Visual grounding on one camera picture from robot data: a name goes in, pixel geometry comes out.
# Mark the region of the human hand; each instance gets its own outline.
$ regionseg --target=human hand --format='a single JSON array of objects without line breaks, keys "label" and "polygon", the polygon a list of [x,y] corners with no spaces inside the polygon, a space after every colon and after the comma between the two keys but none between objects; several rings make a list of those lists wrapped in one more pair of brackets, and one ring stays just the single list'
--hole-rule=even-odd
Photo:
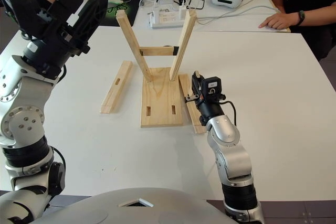
[{"label": "human hand", "polygon": [[259,26],[259,28],[263,28],[265,26],[269,26],[274,29],[285,29],[290,26],[296,25],[300,21],[300,17],[298,13],[276,13],[265,19]]}]

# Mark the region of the mouse pad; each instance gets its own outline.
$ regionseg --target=mouse pad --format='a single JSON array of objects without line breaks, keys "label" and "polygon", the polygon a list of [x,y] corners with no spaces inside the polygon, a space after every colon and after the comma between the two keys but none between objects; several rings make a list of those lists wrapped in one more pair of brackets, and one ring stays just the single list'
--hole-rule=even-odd
[{"label": "mouse pad", "polygon": [[138,13],[140,0],[124,0],[124,3],[112,8],[108,8],[106,16],[100,23],[101,26],[119,26],[115,17],[118,10],[125,10],[131,26],[133,26],[136,14]]}]

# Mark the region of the wristwatch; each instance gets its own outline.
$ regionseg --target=wristwatch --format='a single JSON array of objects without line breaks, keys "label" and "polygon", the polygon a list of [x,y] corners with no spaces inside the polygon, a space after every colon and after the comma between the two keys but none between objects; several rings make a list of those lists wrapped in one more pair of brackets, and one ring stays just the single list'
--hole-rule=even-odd
[{"label": "wristwatch", "polygon": [[304,15],[304,11],[299,11],[299,18],[300,21],[296,24],[297,26],[301,25],[301,23],[304,21],[305,15]]}]

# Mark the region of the wooden board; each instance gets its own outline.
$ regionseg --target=wooden board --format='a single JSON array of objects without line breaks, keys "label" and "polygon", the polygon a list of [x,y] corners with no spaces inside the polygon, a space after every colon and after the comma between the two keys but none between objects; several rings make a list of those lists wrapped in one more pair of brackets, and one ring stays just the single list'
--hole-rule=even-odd
[{"label": "wooden board", "polygon": [[[191,81],[189,78],[189,75],[187,74],[180,74],[179,75],[179,80],[180,80],[180,85],[182,87],[183,90],[183,95],[186,97],[188,95],[191,95],[192,89],[191,89]],[[192,124],[194,126],[194,130],[196,134],[203,134],[206,133],[206,127],[201,125],[200,120],[200,112],[198,111],[198,109],[196,108],[195,102],[187,102],[186,103],[188,111],[189,111],[189,115],[192,121]]]},{"label": "wooden board", "polygon": [[183,124],[178,79],[170,81],[169,71],[170,68],[151,68],[152,81],[143,78],[141,127]]},{"label": "wooden board", "polygon": [[101,108],[100,113],[111,113],[118,102],[118,98],[129,76],[133,63],[131,61],[123,61],[121,67],[113,81],[113,84],[107,93]]}]

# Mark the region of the wooden stool leg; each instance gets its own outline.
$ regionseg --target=wooden stool leg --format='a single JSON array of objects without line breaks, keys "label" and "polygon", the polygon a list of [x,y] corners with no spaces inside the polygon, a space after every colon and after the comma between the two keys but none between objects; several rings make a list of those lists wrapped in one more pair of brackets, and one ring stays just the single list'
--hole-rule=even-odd
[{"label": "wooden stool leg", "polygon": [[125,35],[128,44],[130,45],[130,48],[134,54],[135,59],[137,60],[137,63],[143,73],[143,76],[146,78],[148,82],[150,82],[152,80],[151,70],[148,68],[144,57],[140,53],[137,38],[135,37],[131,24],[124,10],[117,11],[117,21]]},{"label": "wooden stool leg", "polygon": [[179,68],[183,59],[183,55],[185,53],[185,49],[188,45],[188,41],[191,35],[191,32],[193,31],[193,27],[196,21],[196,11],[195,10],[189,10],[189,12],[186,13],[185,16],[185,22],[182,28],[182,33],[180,36],[179,41],[179,51],[177,52],[177,55],[174,58],[172,68],[170,70],[170,80],[174,81],[178,72]]}]

